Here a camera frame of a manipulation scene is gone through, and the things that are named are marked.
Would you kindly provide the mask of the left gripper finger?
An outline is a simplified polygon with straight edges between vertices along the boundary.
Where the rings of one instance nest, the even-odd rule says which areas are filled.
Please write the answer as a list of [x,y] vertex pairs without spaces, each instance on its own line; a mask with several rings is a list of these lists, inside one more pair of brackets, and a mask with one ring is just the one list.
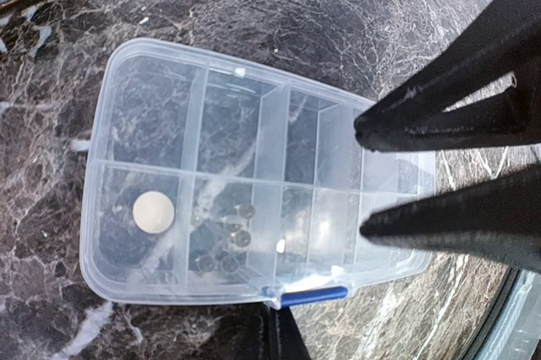
[[310,360],[290,308],[260,305],[242,328],[236,359]]

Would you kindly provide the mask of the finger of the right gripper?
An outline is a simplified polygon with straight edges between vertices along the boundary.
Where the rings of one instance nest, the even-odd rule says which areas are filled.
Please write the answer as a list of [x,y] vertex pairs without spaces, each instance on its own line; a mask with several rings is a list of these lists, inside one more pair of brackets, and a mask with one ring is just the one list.
[[469,254],[540,269],[540,167],[375,212],[359,227],[389,247]]
[[540,0],[493,0],[434,61],[354,121],[381,152],[540,141]]

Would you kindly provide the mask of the clear plastic pill organizer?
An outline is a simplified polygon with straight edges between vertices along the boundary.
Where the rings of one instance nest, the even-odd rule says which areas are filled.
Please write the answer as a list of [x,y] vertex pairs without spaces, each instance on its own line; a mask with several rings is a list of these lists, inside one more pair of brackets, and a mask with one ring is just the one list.
[[[435,158],[364,150],[370,101],[265,65],[138,38],[110,56],[90,137],[79,265],[117,303],[291,307],[425,271],[428,252],[360,235],[431,195]],[[172,225],[134,223],[148,191]]]

